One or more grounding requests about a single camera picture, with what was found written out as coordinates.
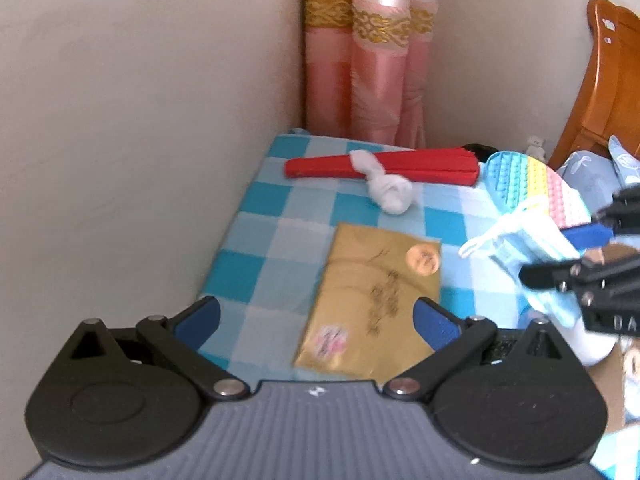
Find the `gold envelope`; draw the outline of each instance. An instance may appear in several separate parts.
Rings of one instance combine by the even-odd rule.
[[[385,383],[433,354],[415,301],[440,300],[440,242],[374,227],[335,230],[294,365]]]

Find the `gray ribbed surface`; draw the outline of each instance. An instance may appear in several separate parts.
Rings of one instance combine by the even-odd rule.
[[[325,393],[310,394],[316,386]],[[179,449],[129,470],[96,473],[45,463],[29,480],[601,480],[588,465],[525,475],[473,465],[422,408],[371,383],[263,383],[219,403]]]

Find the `white cloth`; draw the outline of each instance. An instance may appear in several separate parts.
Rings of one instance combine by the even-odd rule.
[[[618,336],[615,335],[587,332],[582,318],[579,318],[572,328],[563,326],[553,315],[549,315],[549,319],[586,367],[593,366],[608,356],[618,340]]]
[[[369,196],[382,211],[391,215],[404,213],[414,200],[414,186],[400,175],[389,175],[373,153],[367,150],[349,152],[353,169],[367,178]]]

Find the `wooden bed frame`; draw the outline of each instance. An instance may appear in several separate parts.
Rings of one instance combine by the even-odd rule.
[[[587,4],[593,50],[580,92],[549,166],[556,170],[578,150],[609,157],[615,135],[640,154],[640,19],[609,0]]]

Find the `cardboard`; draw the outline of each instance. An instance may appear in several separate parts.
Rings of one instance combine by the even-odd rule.
[[[637,252],[635,248],[619,243],[610,243],[602,248],[589,249],[585,257],[591,261],[604,264],[625,258]],[[622,430],[627,426],[638,424],[625,421],[625,356],[631,348],[640,348],[640,339],[626,338],[628,344],[623,350],[620,341],[616,343],[607,358],[589,369],[591,379],[598,387],[600,394],[607,403],[609,419],[606,433]]]
[[[440,242],[338,225],[294,365],[385,383],[433,354],[421,296],[440,301]]]

